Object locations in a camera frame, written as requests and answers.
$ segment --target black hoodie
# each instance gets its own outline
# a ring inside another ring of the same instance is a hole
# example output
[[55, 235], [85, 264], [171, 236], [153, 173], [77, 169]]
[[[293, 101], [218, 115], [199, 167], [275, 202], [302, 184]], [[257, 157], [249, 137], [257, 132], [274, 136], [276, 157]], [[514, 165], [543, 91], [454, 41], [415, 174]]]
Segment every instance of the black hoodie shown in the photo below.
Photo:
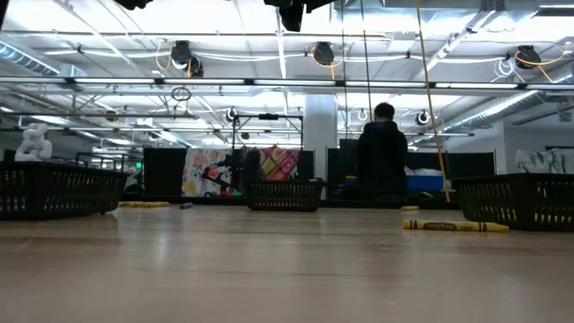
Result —
[[407, 143], [393, 121], [365, 125], [357, 146], [357, 175], [362, 186], [378, 193], [405, 193]]

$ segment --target basket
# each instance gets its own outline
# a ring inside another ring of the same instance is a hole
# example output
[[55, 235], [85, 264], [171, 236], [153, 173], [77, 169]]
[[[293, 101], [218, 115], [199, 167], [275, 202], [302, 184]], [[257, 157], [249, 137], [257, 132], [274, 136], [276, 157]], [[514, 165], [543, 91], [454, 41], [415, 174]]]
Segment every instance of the basket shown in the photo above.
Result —
[[47, 162], [0, 163], [0, 220], [39, 221], [117, 208], [127, 174]]
[[254, 211], [315, 212], [319, 208], [323, 185], [323, 181], [247, 182], [248, 207]]
[[525, 231], [574, 230], [574, 175], [509, 174], [456, 179], [465, 218]]

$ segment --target cable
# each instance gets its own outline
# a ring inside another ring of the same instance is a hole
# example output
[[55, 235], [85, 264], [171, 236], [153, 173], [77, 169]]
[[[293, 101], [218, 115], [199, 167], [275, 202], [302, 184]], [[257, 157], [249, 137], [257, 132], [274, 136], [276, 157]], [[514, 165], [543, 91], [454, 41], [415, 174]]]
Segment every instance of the cable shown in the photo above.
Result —
[[522, 63], [524, 63], [524, 64], [534, 65], [534, 66], [544, 66], [544, 65], [550, 65], [550, 64], [554, 64], [554, 63], [556, 63], [556, 62], [561, 61], [562, 58], [564, 57], [564, 55], [566, 55], [566, 52], [565, 52], [565, 51], [562, 51], [562, 54], [560, 55], [560, 57], [558, 57], [558, 58], [556, 58], [556, 59], [553, 59], [553, 60], [551, 60], [551, 61], [542, 62], [542, 63], [528, 62], [527, 60], [518, 57], [518, 54], [520, 54], [520, 51], [518, 51], [518, 52], [516, 52], [516, 54], [514, 54], [514, 57], [516, 58], [516, 60], [517, 60], [518, 62], [522, 62]]
[[548, 81], [550, 81], [550, 83], [555, 83], [555, 81], [546, 73], [546, 71], [544, 71], [544, 69], [540, 65], [538, 66], [538, 68], [540, 68], [540, 72], [544, 74], [544, 76]]
[[191, 65], [192, 65], [191, 58], [188, 58], [187, 59], [187, 78], [191, 78], [193, 76], [193, 74], [191, 73]]
[[330, 68], [331, 69], [331, 78], [334, 80], [335, 79], [335, 67], [339, 66], [342, 62], [344, 62], [344, 59], [341, 59], [336, 65], [333, 65], [333, 63], [331, 63], [331, 65], [322, 65], [321, 63], [319, 63], [316, 59], [315, 59], [315, 48], [311, 49], [311, 58], [313, 59], [313, 62], [315, 62], [315, 64], [324, 67], [324, 68]]
[[158, 44], [158, 50], [157, 50], [156, 57], [155, 57], [155, 63], [157, 64], [158, 68], [160, 68], [163, 71], [167, 71], [170, 69], [170, 66], [171, 66], [171, 52], [173, 50], [173, 47], [170, 47], [170, 55], [168, 57], [168, 65], [165, 67], [161, 66], [161, 63], [160, 63], [160, 56], [158, 55], [160, 53], [160, 49], [161, 49], [161, 41]]

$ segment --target white pillar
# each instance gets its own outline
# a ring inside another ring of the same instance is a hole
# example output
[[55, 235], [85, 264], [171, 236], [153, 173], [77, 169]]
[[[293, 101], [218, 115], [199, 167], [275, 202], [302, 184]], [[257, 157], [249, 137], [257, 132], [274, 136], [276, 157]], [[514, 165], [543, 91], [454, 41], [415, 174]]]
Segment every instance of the white pillar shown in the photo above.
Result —
[[315, 151], [315, 177], [326, 178], [326, 149], [337, 147], [337, 102], [334, 95], [305, 97], [303, 148]]

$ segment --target colorful fabric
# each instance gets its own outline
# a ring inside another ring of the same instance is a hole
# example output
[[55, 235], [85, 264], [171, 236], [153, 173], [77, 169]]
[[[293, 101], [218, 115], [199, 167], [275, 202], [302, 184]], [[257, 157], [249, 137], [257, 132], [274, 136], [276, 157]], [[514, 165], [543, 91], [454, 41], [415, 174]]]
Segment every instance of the colorful fabric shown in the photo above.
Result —
[[183, 196], [218, 196], [230, 191], [230, 149], [188, 149], [183, 169]]
[[[251, 148], [242, 149], [243, 160]], [[299, 150], [277, 146], [259, 150], [261, 169], [267, 180], [287, 180], [297, 173]], [[231, 193], [231, 149], [188, 149], [183, 169], [182, 196], [218, 196]]]

